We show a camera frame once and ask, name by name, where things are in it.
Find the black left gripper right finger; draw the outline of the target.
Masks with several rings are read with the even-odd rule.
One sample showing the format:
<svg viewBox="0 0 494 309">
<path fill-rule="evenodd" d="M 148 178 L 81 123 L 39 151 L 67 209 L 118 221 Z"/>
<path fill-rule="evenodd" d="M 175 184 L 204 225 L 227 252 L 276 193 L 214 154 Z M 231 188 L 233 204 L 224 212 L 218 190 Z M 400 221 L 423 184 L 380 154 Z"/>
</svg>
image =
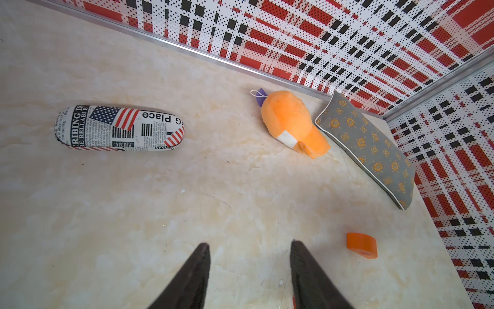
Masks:
<svg viewBox="0 0 494 309">
<path fill-rule="evenodd" d="M 301 241 L 292 241 L 290 267 L 295 308 L 353 308 Z"/>
</svg>

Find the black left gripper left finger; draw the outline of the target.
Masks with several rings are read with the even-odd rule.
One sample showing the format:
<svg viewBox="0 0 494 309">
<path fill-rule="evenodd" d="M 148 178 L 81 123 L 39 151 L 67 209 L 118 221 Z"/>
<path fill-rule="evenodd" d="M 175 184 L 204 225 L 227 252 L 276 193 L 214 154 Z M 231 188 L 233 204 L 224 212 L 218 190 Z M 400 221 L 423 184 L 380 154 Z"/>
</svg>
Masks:
<svg viewBox="0 0 494 309">
<path fill-rule="evenodd" d="M 204 308 L 210 263 L 209 244 L 200 243 L 149 308 Z"/>
</svg>

